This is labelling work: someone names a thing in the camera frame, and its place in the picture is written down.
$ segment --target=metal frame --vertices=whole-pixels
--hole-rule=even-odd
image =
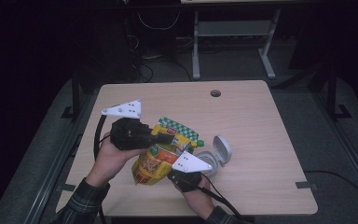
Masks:
[[[274,36],[281,9],[275,9],[271,21],[199,21],[199,12],[194,15],[194,46],[193,46],[193,79],[200,79],[199,36],[227,36],[227,35],[265,35],[267,42],[259,49],[260,59],[266,69],[268,78],[274,79],[275,73],[269,62],[269,47]]]
[[[315,102],[321,108],[321,111],[324,112],[324,118],[327,123],[330,125],[331,129],[334,131],[336,137],[340,141],[341,145],[343,146],[355,172],[356,176],[358,177],[358,154],[356,153],[356,149],[351,144],[348,137],[345,135],[344,131],[339,126],[338,122],[335,119],[331,118],[331,114],[325,110],[324,108],[324,99],[321,94],[315,93],[314,94]]]
[[[61,168],[65,165],[66,158],[71,151],[71,147],[77,141],[78,134],[83,133],[86,129],[87,120],[89,120],[94,103],[91,99],[92,97],[93,96],[86,95],[83,109],[80,110],[76,122],[73,122],[71,129],[65,136],[60,150],[49,167],[48,174],[45,176],[45,180],[37,192],[34,204],[29,210],[24,223],[38,223],[39,219],[42,217],[44,208],[46,207],[48,199],[54,189],[56,179],[61,173]]]

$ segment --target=snack bag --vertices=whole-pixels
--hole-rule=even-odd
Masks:
[[[132,166],[135,184],[154,185],[163,179],[172,169],[172,165],[187,151],[193,153],[196,147],[203,147],[199,134],[185,125],[168,118],[161,118],[151,134],[167,133],[174,135],[168,145],[153,145],[150,150],[139,156]]]

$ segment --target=desk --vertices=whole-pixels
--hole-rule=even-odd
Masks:
[[[221,91],[221,96],[212,97],[212,90]],[[213,151],[213,137],[225,136],[233,151],[232,158],[220,168],[214,184],[241,214],[304,215],[317,211],[310,189],[296,187],[297,182],[307,179],[264,81],[104,85],[66,184],[77,186],[91,169],[93,137],[101,110],[135,99],[142,100],[142,123],[153,127],[166,116],[198,132],[205,146],[195,153]],[[108,117],[103,133],[117,119]],[[128,161],[110,182],[112,187],[103,202],[107,216],[195,216],[168,178],[154,186],[135,186],[131,175],[135,160]],[[57,211],[72,193],[62,192]]]

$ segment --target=white container lid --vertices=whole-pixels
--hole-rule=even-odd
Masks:
[[[213,139],[213,149],[216,151],[217,159],[222,167],[231,159],[232,150],[222,134],[218,134]]]

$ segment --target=wrist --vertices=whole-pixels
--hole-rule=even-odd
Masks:
[[[198,215],[202,219],[206,220],[214,210],[214,205],[205,207],[202,211],[199,211]]]
[[[207,219],[205,219],[205,223],[215,223],[215,220],[225,220],[227,219],[227,216],[229,216],[229,214],[226,213],[222,207],[216,206]]]
[[[85,181],[95,187],[95,188],[105,188],[109,182],[109,180],[106,180],[105,178],[102,178],[101,175],[91,170],[89,174],[86,176]]]

